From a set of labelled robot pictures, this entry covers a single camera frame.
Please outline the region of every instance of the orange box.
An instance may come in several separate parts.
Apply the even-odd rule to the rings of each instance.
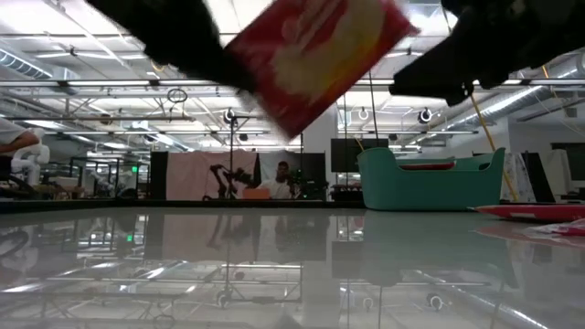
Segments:
[[[242,192],[242,198],[246,200],[268,200],[271,198],[271,190],[268,188],[246,188]]]

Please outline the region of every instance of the pink curtain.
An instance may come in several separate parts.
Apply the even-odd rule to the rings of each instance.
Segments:
[[[233,152],[233,170],[243,169],[253,175],[257,154],[237,150]],[[228,188],[224,174],[229,170],[229,152],[209,153],[190,152],[168,155],[166,168],[166,199],[167,200],[202,200],[204,196],[218,198],[220,183],[211,167],[217,168],[219,181]],[[241,197],[245,185],[234,182]]]

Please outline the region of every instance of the snack bag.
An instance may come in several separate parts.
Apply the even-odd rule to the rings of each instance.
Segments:
[[[277,0],[227,50],[255,76],[255,101],[293,138],[416,32],[391,0]]]

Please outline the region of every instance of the teal plastic bin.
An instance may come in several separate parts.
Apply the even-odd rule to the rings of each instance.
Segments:
[[[504,148],[462,159],[397,160],[388,148],[357,156],[366,207],[395,211],[449,211],[497,205],[502,188]],[[404,170],[400,165],[455,161],[449,170]]]

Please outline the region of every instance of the computer screen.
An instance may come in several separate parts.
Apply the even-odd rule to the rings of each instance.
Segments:
[[[388,139],[362,139],[359,140],[365,150],[372,147],[388,147]],[[362,149],[355,139],[331,140],[331,171],[334,173],[357,173],[357,155]]]

